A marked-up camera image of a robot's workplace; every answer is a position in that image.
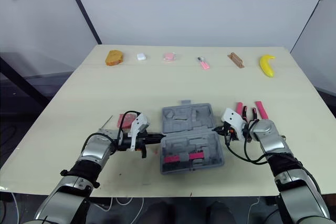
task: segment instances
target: white wall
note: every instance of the white wall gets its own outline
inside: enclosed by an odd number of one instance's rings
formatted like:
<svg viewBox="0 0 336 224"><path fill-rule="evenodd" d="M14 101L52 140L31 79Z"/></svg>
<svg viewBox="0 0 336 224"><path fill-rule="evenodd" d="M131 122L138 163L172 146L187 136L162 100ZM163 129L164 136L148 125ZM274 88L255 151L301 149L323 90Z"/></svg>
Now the white wall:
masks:
<svg viewBox="0 0 336 224"><path fill-rule="evenodd" d="M284 46L318 0L82 0L103 44Z"/></svg>
<svg viewBox="0 0 336 224"><path fill-rule="evenodd" d="M0 54L22 76L73 71L96 44L75 0L0 0Z"/></svg>
<svg viewBox="0 0 336 224"><path fill-rule="evenodd" d="M336 0L320 2L291 53L314 86L336 94Z"/></svg>

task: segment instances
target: yellow banana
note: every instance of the yellow banana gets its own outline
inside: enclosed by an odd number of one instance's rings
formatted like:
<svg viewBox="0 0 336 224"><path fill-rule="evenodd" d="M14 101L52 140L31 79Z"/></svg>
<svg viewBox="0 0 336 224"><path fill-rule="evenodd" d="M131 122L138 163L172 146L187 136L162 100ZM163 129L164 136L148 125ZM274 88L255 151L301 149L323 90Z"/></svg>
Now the yellow banana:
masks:
<svg viewBox="0 0 336 224"><path fill-rule="evenodd" d="M274 72L273 72L272 67L268 63L269 59L275 59L275 57L273 55L263 55L260 58L259 64L260 64L261 69L265 73L265 75L267 75L268 77L273 77Z"/></svg>

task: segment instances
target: person's legs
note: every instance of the person's legs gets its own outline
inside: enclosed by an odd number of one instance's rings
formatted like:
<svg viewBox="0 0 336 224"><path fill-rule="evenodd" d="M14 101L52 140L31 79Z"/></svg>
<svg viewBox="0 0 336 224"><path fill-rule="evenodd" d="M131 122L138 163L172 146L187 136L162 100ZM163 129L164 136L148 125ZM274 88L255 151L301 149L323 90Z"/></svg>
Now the person's legs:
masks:
<svg viewBox="0 0 336 224"><path fill-rule="evenodd" d="M206 224L236 224L236 220L224 203L214 202L206 209Z"/></svg>
<svg viewBox="0 0 336 224"><path fill-rule="evenodd" d="M174 224L175 211L173 206L160 202L149 206L139 218L137 224Z"/></svg>

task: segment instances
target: bread slice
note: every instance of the bread slice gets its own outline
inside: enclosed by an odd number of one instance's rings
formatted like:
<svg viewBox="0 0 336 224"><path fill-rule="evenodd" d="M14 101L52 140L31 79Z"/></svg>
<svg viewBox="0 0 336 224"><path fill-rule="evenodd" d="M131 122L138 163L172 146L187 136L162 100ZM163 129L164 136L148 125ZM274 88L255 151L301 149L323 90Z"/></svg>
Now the bread slice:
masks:
<svg viewBox="0 0 336 224"><path fill-rule="evenodd" d="M122 63L122 52L119 50L111 50L105 60L106 65L114 66Z"/></svg>

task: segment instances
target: pink sponge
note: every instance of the pink sponge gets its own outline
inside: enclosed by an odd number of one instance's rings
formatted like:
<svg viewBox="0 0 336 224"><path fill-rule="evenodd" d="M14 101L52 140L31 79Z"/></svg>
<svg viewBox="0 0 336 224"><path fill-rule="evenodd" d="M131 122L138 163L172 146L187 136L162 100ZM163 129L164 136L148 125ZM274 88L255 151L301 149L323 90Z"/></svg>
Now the pink sponge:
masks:
<svg viewBox="0 0 336 224"><path fill-rule="evenodd" d="M124 114L120 114L119 115L119 119L118 119L118 123L117 123L117 127L119 128L120 127L120 123L121 123L121 120L122 120L122 117L124 116ZM129 129L132 125L132 122L136 119L136 115L134 114L126 114L125 118L124 118L124 121L122 123L122 128L123 129Z"/></svg>

